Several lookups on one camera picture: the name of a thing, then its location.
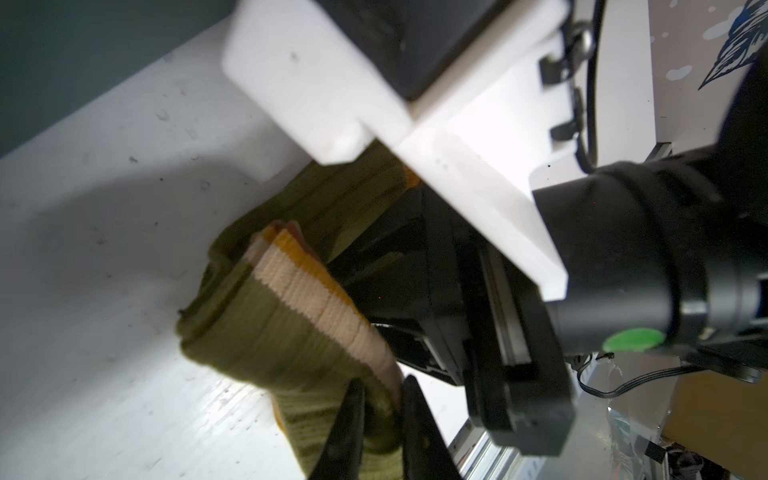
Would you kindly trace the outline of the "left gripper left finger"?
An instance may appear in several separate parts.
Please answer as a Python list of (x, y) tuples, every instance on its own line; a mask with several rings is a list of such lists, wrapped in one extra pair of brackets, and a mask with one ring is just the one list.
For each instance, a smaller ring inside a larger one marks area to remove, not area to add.
[(352, 380), (309, 480), (357, 480), (364, 445), (366, 391)]

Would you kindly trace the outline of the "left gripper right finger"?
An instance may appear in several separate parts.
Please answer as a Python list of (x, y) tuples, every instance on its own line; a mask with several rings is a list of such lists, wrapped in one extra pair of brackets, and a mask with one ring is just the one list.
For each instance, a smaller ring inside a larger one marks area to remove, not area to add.
[(403, 382), (402, 401), (404, 478), (461, 480), (419, 383), (412, 375)]

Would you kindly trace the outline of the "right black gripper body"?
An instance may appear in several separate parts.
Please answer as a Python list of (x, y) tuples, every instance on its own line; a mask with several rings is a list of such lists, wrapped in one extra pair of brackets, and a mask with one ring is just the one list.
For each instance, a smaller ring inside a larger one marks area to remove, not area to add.
[(539, 289), (432, 189), (406, 192), (330, 272), (400, 362), (464, 388), (495, 444), (562, 452), (573, 386)]

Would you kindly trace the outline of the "olive striped sock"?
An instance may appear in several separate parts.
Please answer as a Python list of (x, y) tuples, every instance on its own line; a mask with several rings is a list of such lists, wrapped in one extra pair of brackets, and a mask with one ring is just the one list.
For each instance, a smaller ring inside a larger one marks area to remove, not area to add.
[(403, 475), (402, 372), (327, 266), (418, 182), (381, 144), (350, 163), (308, 164), (220, 233), (180, 313), (182, 352), (264, 389), (304, 473), (357, 379), (366, 390), (360, 475)]

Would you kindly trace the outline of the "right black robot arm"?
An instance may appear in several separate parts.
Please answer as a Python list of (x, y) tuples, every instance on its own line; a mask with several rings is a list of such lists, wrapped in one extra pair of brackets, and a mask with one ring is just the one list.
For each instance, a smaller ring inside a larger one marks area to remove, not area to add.
[(767, 367), (767, 56), (716, 144), (618, 162), (537, 190), (569, 279), (538, 287), (427, 186), (331, 262), (403, 363), (465, 389), (473, 424), (526, 455), (561, 453), (570, 373), (592, 352), (680, 358), (749, 383)]

